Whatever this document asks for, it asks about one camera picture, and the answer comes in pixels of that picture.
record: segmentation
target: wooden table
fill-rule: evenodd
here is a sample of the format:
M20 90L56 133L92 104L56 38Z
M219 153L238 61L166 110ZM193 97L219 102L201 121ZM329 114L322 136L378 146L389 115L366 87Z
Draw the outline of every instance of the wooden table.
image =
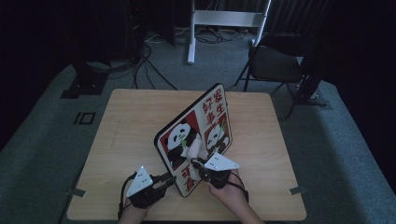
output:
M151 175L166 168L153 145L156 133L194 102L202 91L114 90L67 211L73 220L116 220L126 177L144 165ZM266 93L226 92L233 142L225 156L240 164L250 205L263 220L306 217L271 98ZM176 186L145 220L236 220L201 181L187 198Z

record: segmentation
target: white plastic part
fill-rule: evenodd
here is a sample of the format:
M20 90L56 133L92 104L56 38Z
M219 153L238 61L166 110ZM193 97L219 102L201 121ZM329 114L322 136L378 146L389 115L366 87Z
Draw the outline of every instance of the white plastic part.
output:
M216 152L209 161L205 163L205 167L213 171L225 171L239 169L239 164Z
M148 172L146 171L144 166L140 167L140 170L137 172L134 177L134 181L126 192L127 197L131 197L142 189L152 185L152 179L149 177Z

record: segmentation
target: panda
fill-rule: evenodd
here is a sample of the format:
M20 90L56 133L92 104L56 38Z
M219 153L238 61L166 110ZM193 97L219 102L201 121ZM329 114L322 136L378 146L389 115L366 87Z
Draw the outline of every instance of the panda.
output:
M165 144L169 150L168 160L174 169L186 160L186 151L190 148L192 141L197 137L197 135L199 135L198 132L193 129L185 119L183 119L172 130L168 138L165 139Z
M230 138L221 128L220 124L217 124L212 130L210 130L209 135L206 140L206 148L209 153L208 158L210 158L215 152L222 154L224 149L230 143Z

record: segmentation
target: person's hand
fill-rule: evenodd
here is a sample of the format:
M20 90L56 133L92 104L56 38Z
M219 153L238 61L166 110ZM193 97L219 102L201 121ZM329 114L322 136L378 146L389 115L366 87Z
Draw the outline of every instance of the person's hand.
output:
M142 209L136 208L131 204L131 200L126 198L124 203L124 209L122 210L122 215L120 217L120 224L140 224L145 216L148 214L150 207Z
M243 186L240 178L238 178L238 170L231 170L229 182ZM260 217L250 207L245 198L244 192L236 186L226 184L223 189L216 189L209 182L207 183L209 192L224 204L234 215L236 215L242 223L262 223Z

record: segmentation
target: dark background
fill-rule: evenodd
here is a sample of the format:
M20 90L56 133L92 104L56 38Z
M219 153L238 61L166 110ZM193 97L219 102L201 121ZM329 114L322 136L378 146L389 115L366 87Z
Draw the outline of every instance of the dark background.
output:
M1 0L0 147L67 65L138 57L142 22L172 44L174 25L190 25L190 8L183 0ZM334 44L324 80L336 86L393 190L395 13L390 0L336 0L320 28Z

